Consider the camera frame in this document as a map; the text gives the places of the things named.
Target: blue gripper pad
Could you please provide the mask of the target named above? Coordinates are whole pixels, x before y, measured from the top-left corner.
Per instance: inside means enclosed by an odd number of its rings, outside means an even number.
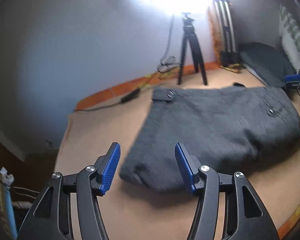
[[[117,169],[118,163],[120,159],[120,144],[112,143],[110,146],[105,158],[100,165],[102,170],[101,173],[101,185],[100,192],[104,195],[110,189],[115,170]]]
[[[199,180],[198,167],[194,164],[191,156],[183,143],[177,143],[175,147],[175,157],[181,172],[185,188],[194,195],[195,184]]]
[[[300,82],[300,74],[285,76],[285,82]]]

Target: white plug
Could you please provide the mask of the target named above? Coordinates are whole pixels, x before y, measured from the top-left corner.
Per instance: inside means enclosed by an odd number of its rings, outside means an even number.
[[[11,184],[14,182],[15,178],[12,174],[7,174],[8,171],[2,167],[0,170],[1,173],[1,182],[7,186],[11,186]]]

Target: tripod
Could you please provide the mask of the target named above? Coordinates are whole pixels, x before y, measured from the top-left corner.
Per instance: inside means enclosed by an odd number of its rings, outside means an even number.
[[[182,18],[182,21],[183,21],[183,32],[184,33],[183,33],[183,37],[182,37],[181,63],[180,63],[178,85],[181,84],[182,71],[183,71],[183,67],[184,67],[184,63],[185,63],[185,59],[186,59],[187,41],[189,41],[189,43],[190,43],[195,72],[196,73],[199,72],[199,66],[200,66],[203,84],[208,85],[199,41],[198,41],[197,35],[194,33],[194,26],[192,25],[192,22],[194,20],[192,18],[188,17],[189,13],[183,13],[183,14],[184,14],[184,17]]]

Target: blue object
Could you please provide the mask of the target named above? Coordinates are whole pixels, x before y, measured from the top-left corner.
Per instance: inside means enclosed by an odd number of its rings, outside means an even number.
[[[10,235],[13,240],[17,239],[17,229],[16,229],[16,222],[15,222],[15,214],[12,207],[11,196],[10,192],[6,187],[3,187],[5,191],[5,206],[9,224],[9,231]]]
[[[300,74],[285,76],[285,82],[300,82]]]
[[[195,179],[194,179],[194,172],[192,171],[190,164],[188,161],[192,161],[189,153],[187,150],[182,149],[179,143],[176,144],[175,147],[175,157],[181,172],[181,176],[183,179],[183,182],[185,184],[185,188],[187,191],[189,191],[191,194],[194,194],[196,191],[195,188]]]
[[[110,189],[115,170],[117,169],[119,163],[119,159],[120,159],[120,144],[117,143],[102,172],[100,191],[103,195],[106,193],[106,191]]]

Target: orange baseboard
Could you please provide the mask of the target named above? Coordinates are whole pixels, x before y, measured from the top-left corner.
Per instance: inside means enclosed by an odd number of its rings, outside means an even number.
[[[280,239],[283,239],[296,225],[300,219],[300,205],[297,207],[292,216],[277,230]]]
[[[217,69],[219,66],[216,62],[208,62],[205,63],[205,69],[208,70],[213,70],[213,69]],[[187,65],[184,67],[183,70],[184,75],[190,75],[195,73],[194,71],[194,66],[193,65]],[[167,79],[172,79],[172,78],[176,78],[177,74],[173,73],[171,75],[169,75],[168,77],[162,77],[162,76],[157,76],[155,78],[153,78],[149,84],[153,85],[153,84],[158,84],[160,82],[163,82]],[[137,78],[119,85],[116,85],[114,87],[110,87],[106,90],[94,93],[91,96],[88,96],[82,100],[80,100],[76,107],[75,110],[83,110],[83,109],[87,109],[89,107],[92,107],[98,103],[107,101],[111,98],[114,97],[118,97],[121,95],[124,95],[125,93],[128,93],[132,90],[134,90],[136,87],[142,85],[145,81],[147,81],[150,78],[150,76],[145,76],[145,77],[141,77],[141,78]]]

